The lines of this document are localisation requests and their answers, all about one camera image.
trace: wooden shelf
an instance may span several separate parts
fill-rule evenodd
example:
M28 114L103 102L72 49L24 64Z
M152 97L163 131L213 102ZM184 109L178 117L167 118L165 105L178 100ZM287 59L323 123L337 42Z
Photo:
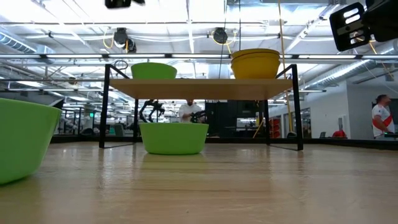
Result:
M267 100L292 87L291 80L115 79L110 85L136 99Z

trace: light fixture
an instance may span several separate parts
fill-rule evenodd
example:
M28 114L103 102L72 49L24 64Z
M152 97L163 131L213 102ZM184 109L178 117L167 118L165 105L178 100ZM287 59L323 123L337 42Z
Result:
M40 58L37 54L1 54L0 58Z
M172 58L229 58L228 54L172 54Z
M6 89L7 91L40 91L39 89Z
M299 93L324 93L326 90L299 90Z
M74 91L72 89L44 89L43 91Z
M45 86L45 85L40 84L38 82L19 81L18 83L23 84L23 85L32 86L32 87L43 87L43 86Z
M293 55L285 55L285 58L292 58L293 57Z
M362 59L398 59L398 55L363 55Z
M109 58L164 58L164 54L110 54Z
M77 101L89 101L89 99L80 96L68 96L68 97Z
M102 58L100 54L72 54L72 55L64 55L64 54L48 54L48 58Z
M353 59L356 55L300 55L301 59Z

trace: stacked yellow bowls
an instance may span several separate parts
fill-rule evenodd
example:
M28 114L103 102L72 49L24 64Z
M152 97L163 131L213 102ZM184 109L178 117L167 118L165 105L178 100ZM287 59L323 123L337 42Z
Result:
M270 49L240 50L231 57L236 79L275 78L280 65L279 52Z

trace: man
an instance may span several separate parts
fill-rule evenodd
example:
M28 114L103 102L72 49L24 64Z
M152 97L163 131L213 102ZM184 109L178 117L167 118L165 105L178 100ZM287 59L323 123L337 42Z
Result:
M387 95L380 95L376 99L377 105L372 110L373 136L376 140L388 140L384 137L384 133L395 132L392 115L386 109L390 102Z
M181 107L178 111L178 116L180 117L180 122L181 123L190 122L192 113L196 113L201 110L202 109L198 105L193 103L193 100L187 100L187 103L181 105Z

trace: white shirt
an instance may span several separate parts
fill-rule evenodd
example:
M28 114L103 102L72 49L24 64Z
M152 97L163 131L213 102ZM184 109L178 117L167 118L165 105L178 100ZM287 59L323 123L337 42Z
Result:
M372 124L373 124L373 136L378 137L382 136L384 134L384 131L380 130L375 126L377 123L374 120L375 116L380 116L381 121L384 123L384 125L387 127L388 131L394 133L395 127L394 127L394 121L392 120L392 116L390 114L390 111L388 111L385 107L382 105L376 105L374 106L372 110Z
M192 114L192 113L196 113L202 111L202 109L200 108L200 106L196 105L195 103L193 103L191 106L189 106L188 104L183 104L181 105L179 111L178 111L178 116L180 117L180 122L181 123L186 123L186 122L190 122L190 118L185 118L183 119L182 116L184 114Z

